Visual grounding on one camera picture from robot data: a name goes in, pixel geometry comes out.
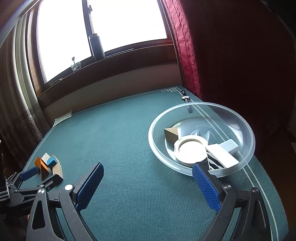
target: window frame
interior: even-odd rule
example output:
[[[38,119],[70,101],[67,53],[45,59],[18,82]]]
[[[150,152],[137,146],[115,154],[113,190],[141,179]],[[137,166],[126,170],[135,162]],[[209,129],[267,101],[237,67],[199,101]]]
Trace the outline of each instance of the window frame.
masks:
[[[150,40],[150,41],[145,41],[145,42],[139,42],[139,43],[134,43],[130,45],[125,45],[121,46],[116,49],[112,49],[109,51],[105,52],[106,58],[121,54],[127,51],[131,50],[137,50],[141,48],[146,48],[146,47],[153,47],[153,46],[161,46],[161,45],[169,45],[173,44],[173,39],[170,31],[170,26],[166,18],[166,13],[164,12],[164,8],[162,5],[162,0],[157,0],[161,16],[163,19],[164,27],[165,27],[165,32],[167,35],[166,39],[157,39],[157,40]],[[52,78],[49,81],[46,81],[46,76],[43,71],[43,66],[42,66],[42,61],[40,57],[40,52],[39,52],[39,44],[38,44],[38,13],[39,13],[39,7],[42,1],[39,1],[34,8],[30,11],[30,14],[28,14],[28,21],[27,21],[27,26],[26,26],[26,46],[27,46],[27,58],[29,64],[29,69],[30,69],[30,74],[32,78],[32,82],[34,85],[35,92],[37,96],[40,96],[44,91],[46,91],[48,88],[52,87],[55,85],[58,81],[62,81],[63,78],[69,76],[70,74],[73,73],[73,70],[71,67],[65,69],[63,72],[59,73],[57,76]],[[91,25],[91,17],[89,15],[88,11],[88,2],[87,0],[82,0],[82,8],[83,8],[83,17],[84,17],[84,23],[86,26],[86,33],[87,33],[87,39],[88,36],[93,34],[93,29]],[[94,56],[92,54],[91,57],[84,59],[81,62],[81,68],[84,68],[90,64],[95,63]]]

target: dark red curtain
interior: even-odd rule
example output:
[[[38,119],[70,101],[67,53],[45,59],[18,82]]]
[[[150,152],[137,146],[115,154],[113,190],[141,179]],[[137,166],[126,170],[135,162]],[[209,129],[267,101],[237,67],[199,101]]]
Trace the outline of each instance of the dark red curtain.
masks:
[[[295,98],[294,42],[259,0],[163,0],[185,87],[242,115],[256,149],[287,124]]]

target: green tablecloth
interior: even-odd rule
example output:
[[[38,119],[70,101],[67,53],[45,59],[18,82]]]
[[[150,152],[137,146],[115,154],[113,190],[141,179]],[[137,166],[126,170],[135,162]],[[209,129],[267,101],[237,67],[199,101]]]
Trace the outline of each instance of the green tablecloth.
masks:
[[[74,184],[94,162],[104,165],[104,178],[81,214],[98,240],[198,240],[215,215],[192,177],[161,163],[148,143],[148,129],[164,110],[181,104],[181,86],[128,96],[80,111],[53,127],[30,157],[54,154],[64,181]],[[197,97],[187,94],[194,101]],[[287,219],[274,185],[253,157],[244,169],[222,178],[242,190],[258,187],[268,211],[273,240],[282,240]],[[37,186],[36,175],[22,188]],[[224,240],[234,228],[235,210]],[[72,235],[59,211],[68,240]]]

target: window pane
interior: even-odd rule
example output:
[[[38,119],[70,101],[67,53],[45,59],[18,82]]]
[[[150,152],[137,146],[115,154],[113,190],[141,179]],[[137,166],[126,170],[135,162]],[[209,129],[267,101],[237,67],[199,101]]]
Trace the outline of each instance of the window pane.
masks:
[[[43,0],[37,31],[47,81],[91,56],[81,0]]]
[[[157,0],[88,0],[94,32],[104,51],[148,40],[166,39]]]

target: pile of wooden blocks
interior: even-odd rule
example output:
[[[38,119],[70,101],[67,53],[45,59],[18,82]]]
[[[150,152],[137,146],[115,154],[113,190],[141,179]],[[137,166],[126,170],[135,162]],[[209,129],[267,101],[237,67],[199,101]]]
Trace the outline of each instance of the pile of wooden blocks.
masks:
[[[52,174],[58,174],[63,178],[62,166],[55,155],[45,153],[41,158],[38,156],[34,161],[36,167],[40,170],[41,180],[45,180],[52,170]]]

